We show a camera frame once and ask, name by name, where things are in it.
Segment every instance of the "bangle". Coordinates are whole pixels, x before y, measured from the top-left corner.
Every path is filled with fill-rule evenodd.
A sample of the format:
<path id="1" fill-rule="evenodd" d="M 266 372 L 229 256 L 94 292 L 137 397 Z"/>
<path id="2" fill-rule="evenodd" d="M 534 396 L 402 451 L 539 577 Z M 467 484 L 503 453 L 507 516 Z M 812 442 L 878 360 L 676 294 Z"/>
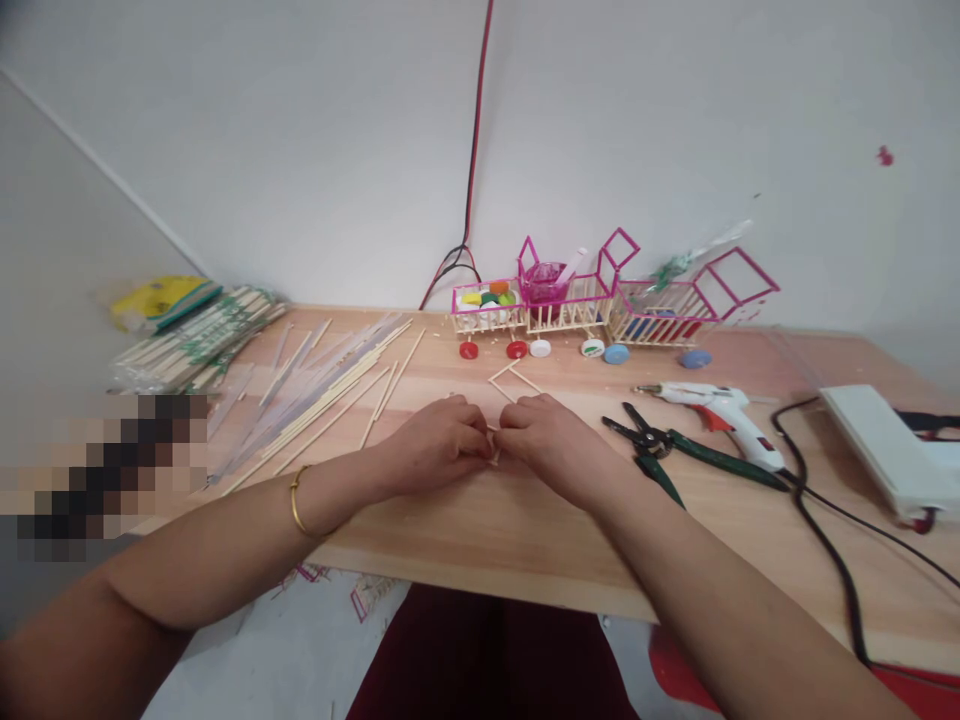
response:
<path id="1" fill-rule="evenodd" d="M 302 468 L 297 470 L 297 474 L 293 476 L 293 482 L 290 483 L 290 509 L 293 511 L 293 520 L 297 523 L 297 527 L 300 528 L 300 532 L 306 535 L 309 538 L 314 540 L 322 540 L 326 535 L 317 537 L 310 533 L 304 526 L 303 521 L 300 519 L 300 513 L 297 512 L 297 488 L 300 487 L 300 475 L 303 474 L 303 471 L 306 470 L 309 465 L 304 465 Z"/>

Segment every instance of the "power strip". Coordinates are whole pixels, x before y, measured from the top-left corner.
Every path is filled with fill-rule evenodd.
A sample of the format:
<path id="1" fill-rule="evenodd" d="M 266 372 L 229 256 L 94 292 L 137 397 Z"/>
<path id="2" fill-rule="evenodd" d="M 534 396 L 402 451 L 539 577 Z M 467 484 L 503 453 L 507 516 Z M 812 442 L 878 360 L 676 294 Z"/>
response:
<path id="1" fill-rule="evenodd" d="M 820 394 L 900 520 L 922 519 L 926 508 L 941 511 L 939 520 L 957 518 L 960 478 L 933 459 L 880 393 L 847 385 Z"/>

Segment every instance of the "floor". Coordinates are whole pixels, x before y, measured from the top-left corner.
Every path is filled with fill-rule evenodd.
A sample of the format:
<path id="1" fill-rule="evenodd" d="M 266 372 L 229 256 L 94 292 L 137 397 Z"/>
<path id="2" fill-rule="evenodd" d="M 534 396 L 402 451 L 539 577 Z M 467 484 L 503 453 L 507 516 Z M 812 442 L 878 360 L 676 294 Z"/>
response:
<path id="1" fill-rule="evenodd" d="M 344 718 L 409 587 L 398 584 L 360 624 L 350 601 L 357 577 L 297 577 L 199 633 L 144 718 Z M 720 717 L 660 689 L 647 657 L 649 625 L 607 618 L 602 626 L 641 718 Z"/>

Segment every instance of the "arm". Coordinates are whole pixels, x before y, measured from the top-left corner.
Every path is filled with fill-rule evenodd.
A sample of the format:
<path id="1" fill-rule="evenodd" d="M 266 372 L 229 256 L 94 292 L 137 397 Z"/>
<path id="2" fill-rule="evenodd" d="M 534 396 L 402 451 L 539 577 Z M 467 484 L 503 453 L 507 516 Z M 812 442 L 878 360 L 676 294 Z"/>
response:
<path id="1" fill-rule="evenodd" d="M 479 408 L 447 398 L 379 445 L 304 471 L 297 509 L 322 537 L 366 505 L 440 487 L 491 455 Z M 195 630 L 269 590 L 318 544 L 294 522 L 292 480 L 184 515 L 57 598 L 0 646 L 0 715 L 139 717 Z"/>
<path id="2" fill-rule="evenodd" d="M 520 398 L 497 443 L 604 528 L 731 718 L 913 718 L 799 605 L 570 410 Z"/>

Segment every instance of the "black cable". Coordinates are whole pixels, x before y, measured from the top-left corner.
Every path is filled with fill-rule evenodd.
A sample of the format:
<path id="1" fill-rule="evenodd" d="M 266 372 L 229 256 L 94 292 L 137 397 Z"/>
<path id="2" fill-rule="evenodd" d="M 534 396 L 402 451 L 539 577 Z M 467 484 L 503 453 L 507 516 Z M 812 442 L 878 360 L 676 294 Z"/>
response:
<path id="1" fill-rule="evenodd" d="M 960 587 L 960 581 L 958 581 L 953 575 L 948 573 L 946 570 L 940 567 L 933 560 L 928 558 L 919 550 L 905 543 L 903 540 L 900 540 L 899 538 L 894 537 L 893 535 L 891 535 L 890 533 L 884 530 L 881 530 L 875 525 L 868 523 L 866 520 L 862 520 L 858 518 L 853 513 L 848 512 L 847 510 L 844 510 L 843 508 L 835 505 L 834 503 L 830 502 L 819 493 L 816 493 L 813 490 L 811 490 L 809 487 L 807 487 L 807 480 L 809 477 L 809 473 L 807 471 L 806 459 L 803 457 L 803 453 L 800 452 L 800 448 L 797 446 L 796 442 L 794 442 L 793 438 L 790 437 L 790 434 L 783 429 L 783 425 L 780 424 L 780 416 L 783 415 L 785 412 L 789 412 L 790 410 L 795 410 L 797 408 L 803 407 L 804 405 L 809 405 L 810 403 L 818 399 L 819 399 L 818 397 L 813 397 L 813 398 L 810 398 L 809 400 L 804 400 L 803 402 L 795 403 L 793 405 L 788 405 L 787 407 L 781 408 L 777 412 L 773 413 L 773 415 L 771 416 L 770 419 L 771 419 L 771 422 L 773 423 L 774 428 L 783 438 L 784 442 L 787 443 L 787 446 L 790 448 L 790 452 L 793 454 L 793 457 L 797 463 L 796 475 L 794 475 L 792 472 L 790 472 L 786 468 L 780 470 L 777 474 L 793 484 L 792 496 L 793 496 L 794 505 L 796 506 L 800 514 L 803 516 L 803 519 L 806 521 L 806 523 L 813 530 L 814 534 L 816 534 L 817 539 L 820 540 L 820 543 L 827 550 L 827 552 L 830 555 L 830 558 L 833 560 L 833 563 L 837 568 L 837 571 L 840 573 L 840 580 L 843 584 L 844 595 L 846 597 L 847 615 L 850 618 L 850 635 L 851 635 L 851 642 L 853 645 L 853 652 L 854 652 L 854 655 L 856 655 L 857 660 L 863 663 L 867 668 L 872 669 L 874 667 L 874 663 L 871 662 L 870 657 L 867 654 L 867 647 L 866 647 L 866 642 L 864 640 L 864 634 L 863 634 L 863 616 L 860 609 L 860 598 L 857 595 L 857 588 L 856 588 L 856 585 L 854 584 L 853 576 L 850 574 L 849 568 L 847 568 L 846 563 L 843 561 L 843 557 L 840 555 L 837 549 L 833 546 L 833 543 L 830 542 L 830 539 L 823 532 L 823 529 L 820 527 L 817 521 L 813 519 L 812 515 L 810 515 L 810 512 L 807 510 L 806 506 L 803 503 L 803 494 L 805 492 L 810 493 L 810 495 L 812 495 L 814 498 L 816 498 L 820 502 L 827 505 L 827 507 L 833 510 L 836 510 L 837 512 L 842 514 L 844 517 L 847 517 L 853 520 L 854 522 L 857 522 L 863 525 L 864 527 L 869 528 L 870 530 L 873 530 L 876 533 L 879 533 L 880 535 L 882 535 L 883 537 L 889 540 L 893 540 L 895 543 L 909 550 L 911 553 L 913 553 L 918 558 L 923 560 L 925 563 L 930 565 L 932 568 L 934 568 L 937 572 L 939 572 L 941 575 L 943 575 L 945 578 L 947 578 L 950 582 L 952 582 L 957 587 Z M 905 675 L 914 680 L 929 682 L 931 684 L 937 685 L 938 687 L 942 687 L 942 688 L 954 690 L 954 691 L 956 690 L 956 688 L 953 688 L 949 685 L 935 683 L 933 681 L 927 680 L 926 678 L 913 675 L 912 673 L 906 670 L 903 670 L 901 668 L 894 668 L 889 665 L 882 665 L 882 664 L 877 664 L 876 667 L 880 667 L 884 670 L 888 670 L 891 672 L 897 672 L 898 674 Z"/>
<path id="2" fill-rule="evenodd" d="M 477 282 L 482 282 L 480 279 L 480 273 L 477 272 L 476 267 L 472 265 L 462 265 L 460 264 L 460 258 L 463 257 L 463 251 L 467 249 L 467 241 L 470 239 L 470 216 L 473 209 L 473 181 L 474 175 L 477 169 L 477 148 L 480 144 L 480 110 L 483 103 L 483 72 L 486 67 L 487 61 L 487 42 L 490 39 L 490 19 L 493 16 L 493 0 L 487 1 L 487 18 L 486 24 L 483 29 L 483 44 L 480 49 L 480 67 L 477 71 L 477 102 L 474 106 L 473 113 L 473 144 L 470 149 L 470 172 L 467 176 L 467 202 L 464 209 L 464 218 L 463 218 L 463 240 L 460 241 L 460 244 L 453 248 L 450 252 L 447 253 L 446 257 L 443 258 L 443 262 L 440 263 L 440 267 L 443 267 L 443 263 L 453 255 L 457 253 L 457 257 L 453 259 L 453 263 L 441 272 L 437 270 L 437 274 L 434 275 L 433 281 L 427 287 L 427 292 L 424 293 L 423 300 L 420 302 L 420 310 L 427 304 L 427 300 L 430 298 L 430 293 L 433 292 L 433 288 L 436 287 L 437 282 L 446 275 L 448 272 L 458 267 L 465 267 L 473 270 L 474 276 L 477 278 Z"/>
<path id="3" fill-rule="evenodd" d="M 788 406 L 785 407 L 785 408 L 781 408 L 780 410 L 777 410 L 777 411 L 770 417 L 770 421 L 773 423 L 774 429 L 777 431 L 777 433 L 780 435 L 780 437 L 783 438 L 783 441 L 787 444 L 787 447 L 790 448 L 790 452 L 791 452 L 791 454 L 793 455 L 794 459 L 796 460 L 796 463 L 797 463 L 797 476 L 800 478 L 800 480 L 801 480 L 802 483 L 803 483 L 804 492 L 809 493 L 811 497 L 813 497 L 813 498 L 815 498 L 816 500 L 822 502 L 824 505 L 826 505 L 826 506 L 827 506 L 828 508 L 830 508 L 831 510 L 835 510 L 836 512 L 840 513 L 840 514 L 843 515 L 845 518 L 848 518 L 848 519 L 850 519 L 850 520 L 853 520 L 855 523 L 859 523 L 860 525 L 863 525 L 863 527 L 867 528 L 868 530 L 872 530 L 873 532 L 877 533 L 878 535 L 882 535 L 883 537 L 887 538 L 887 540 L 890 540 L 890 541 L 892 541 L 892 542 L 895 542 L 897 545 L 899 545 L 900 547 L 902 547 L 904 550 L 907 550 L 908 552 L 913 553 L 916 557 L 918 557 L 918 558 L 920 558 L 921 560 L 923 560 L 923 562 L 925 562 L 927 565 L 929 565 L 930 567 L 932 567 L 934 570 L 936 570 L 938 573 L 940 573 L 943 577 L 945 577 L 947 580 L 949 580 L 954 586 L 956 586 L 957 588 L 960 588 L 960 580 L 957 580 L 956 577 L 954 577 L 953 575 L 951 575 L 949 572 L 947 572 L 947 570 L 945 570 L 943 567 L 941 567 L 940 565 L 938 565 L 937 563 L 935 563 L 933 560 L 931 560 L 930 558 L 928 558 L 926 555 L 924 555 L 922 552 L 920 552 L 919 550 L 917 550 L 915 547 L 913 547 L 913 546 L 910 545 L 909 543 L 904 542 L 903 540 L 901 540 L 901 539 L 898 538 L 897 536 L 891 535 L 891 534 L 888 533 L 886 530 L 882 530 L 881 528 L 878 528 L 876 525 L 873 525 L 873 524 L 867 522 L 866 520 L 857 517 L 857 516 L 854 515 L 853 513 L 849 512 L 849 511 L 847 511 L 847 510 L 844 510 L 844 509 L 843 509 L 842 507 L 840 507 L 839 505 L 836 505 L 835 503 L 831 502 L 830 500 L 828 500 L 827 498 L 825 498 L 825 497 L 824 497 L 823 495 L 821 495 L 820 493 L 816 492 L 815 490 L 811 490 L 811 489 L 807 486 L 807 475 L 808 475 L 808 473 L 807 473 L 807 462 L 806 462 L 806 460 L 805 460 L 804 457 L 803 457 L 803 453 L 800 452 L 800 448 L 797 447 L 797 444 L 794 442 L 793 438 L 790 437 L 790 434 L 789 434 L 786 430 L 784 430 L 784 429 L 783 429 L 783 425 L 780 424 L 780 416 L 783 415 L 783 414 L 786 413 L 786 412 L 791 411 L 791 410 L 796 410 L 797 408 L 801 408 L 801 407 L 803 407 L 804 405 L 809 405 L 810 403 L 812 403 L 812 402 L 814 402 L 814 401 L 816 401 L 816 400 L 818 400 L 818 399 L 819 399 L 818 397 L 813 397 L 813 398 L 810 398 L 809 400 L 804 400 L 803 402 L 795 403 L 795 404 L 793 404 L 793 405 L 788 405 Z"/>
<path id="4" fill-rule="evenodd" d="M 837 567 L 837 572 L 840 573 L 840 582 L 843 583 L 843 592 L 847 598 L 847 617 L 850 620 L 850 641 L 853 645 L 853 654 L 857 656 L 857 660 L 869 668 L 870 657 L 867 655 L 867 645 L 863 639 L 863 616 L 860 611 L 860 598 L 857 595 L 857 586 L 853 582 L 850 569 L 843 561 L 843 557 L 833 546 L 833 543 L 830 542 L 830 538 L 823 532 L 823 529 L 817 521 L 813 519 L 810 511 L 807 510 L 807 506 L 803 504 L 803 493 L 807 490 L 806 480 L 801 480 L 786 468 L 779 471 L 777 475 L 788 480 L 793 485 L 791 496 L 793 497 L 794 506 L 800 512 L 800 515 L 803 516 L 803 519 L 806 520 L 810 529 L 813 530 L 820 544 L 823 545 L 829 553 L 830 559 L 833 560 L 833 564 Z"/>

